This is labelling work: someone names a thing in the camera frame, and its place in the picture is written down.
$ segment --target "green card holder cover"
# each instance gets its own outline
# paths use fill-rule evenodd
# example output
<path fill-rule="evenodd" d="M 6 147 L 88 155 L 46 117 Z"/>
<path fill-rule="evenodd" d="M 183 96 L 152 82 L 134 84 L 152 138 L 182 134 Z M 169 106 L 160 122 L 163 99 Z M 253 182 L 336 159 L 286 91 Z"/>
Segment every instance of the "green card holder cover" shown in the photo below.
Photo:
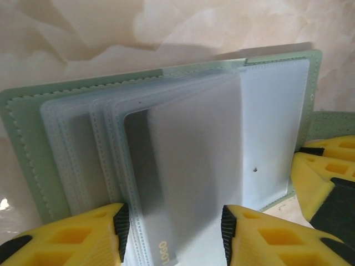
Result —
<path fill-rule="evenodd" d="M 322 130 L 319 130 L 318 119 L 326 120 L 328 115 L 336 117 L 334 119 L 336 123 L 332 129 L 334 131 L 336 130 L 335 128 L 338 128 L 336 132 L 338 135 L 351 134 L 352 132 L 350 131 L 355 128 L 350 127 L 350 129 L 346 130 L 341 124 L 345 117 L 347 117 L 347 121 L 350 120 L 351 124 L 351 120 L 355 120 L 355 116 L 352 113 L 321 113 L 312 116 L 321 57 L 320 51 L 312 50 L 250 59 L 233 59 L 175 66 L 102 78 L 9 89 L 3 91 L 0 95 L 0 112 L 42 221 L 43 223 L 49 223 L 68 217 L 71 213 L 39 113 L 39 108 L 44 102 L 64 96 L 140 83 L 151 79 L 188 75 L 198 71 L 233 69 L 244 65 L 307 58 L 310 61 L 310 74 L 308 75 L 307 92 L 301 117 L 301 130 L 297 140 L 297 146 L 300 147 L 307 139 L 311 120 L 312 125 L 315 125 L 311 129 L 317 131 L 317 136 L 322 135 Z"/>

